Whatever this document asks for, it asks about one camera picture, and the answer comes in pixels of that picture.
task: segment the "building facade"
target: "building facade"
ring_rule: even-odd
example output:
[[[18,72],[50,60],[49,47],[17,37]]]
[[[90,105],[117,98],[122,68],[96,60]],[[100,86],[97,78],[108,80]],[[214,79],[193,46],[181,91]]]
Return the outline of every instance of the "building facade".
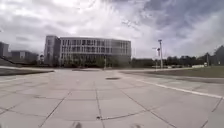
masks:
[[[38,54],[26,50],[12,50],[11,60],[15,63],[32,64],[37,61]]]
[[[131,42],[126,40],[47,36],[45,62],[66,65],[127,65],[131,59]]]
[[[8,57],[9,56],[9,44],[0,42],[0,56]]]

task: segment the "paved plaza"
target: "paved plaza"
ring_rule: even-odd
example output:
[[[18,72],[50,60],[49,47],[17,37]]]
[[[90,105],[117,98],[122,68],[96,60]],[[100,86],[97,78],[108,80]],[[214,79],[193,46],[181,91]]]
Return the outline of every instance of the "paved plaza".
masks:
[[[224,85],[102,70],[0,77],[2,128],[223,128]]]

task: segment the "grass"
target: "grass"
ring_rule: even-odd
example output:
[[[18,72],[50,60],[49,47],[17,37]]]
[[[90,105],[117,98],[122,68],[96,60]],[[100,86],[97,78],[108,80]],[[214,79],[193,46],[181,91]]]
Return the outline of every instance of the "grass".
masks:
[[[0,68],[0,76],[28,75],[28,74],[47,73],[47,72],[49,72],[49,71],[19,70],[19,69]]]
[[[187,69],[187,70],[157,71],[157,72],[147,72],[147,73],[156,74],[156,75],[224,78],[224,66],[212,66],[212,67],[195,68],[195,69]]]

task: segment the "cloud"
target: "cloud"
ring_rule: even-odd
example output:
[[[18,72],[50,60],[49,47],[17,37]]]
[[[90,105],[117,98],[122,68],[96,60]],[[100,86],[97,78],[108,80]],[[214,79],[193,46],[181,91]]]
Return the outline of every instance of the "cloud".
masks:
[[[45,36],[132,41],[134,57],[201,55],[224,44],[222,0],[1,0],[0,39],[10,49],[44,50]]]

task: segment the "white building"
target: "white building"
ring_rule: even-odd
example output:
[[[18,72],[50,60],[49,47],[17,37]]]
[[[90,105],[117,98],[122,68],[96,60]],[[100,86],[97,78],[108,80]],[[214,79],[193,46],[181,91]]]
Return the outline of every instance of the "white building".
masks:
[[[129,63],[131,59],[131,42],[126,40],[47,36],[45,62],[53,65],[92,64],[106,60],[108,65]]]
[[[9,44],[0,42],[0,56],[9,57]]]

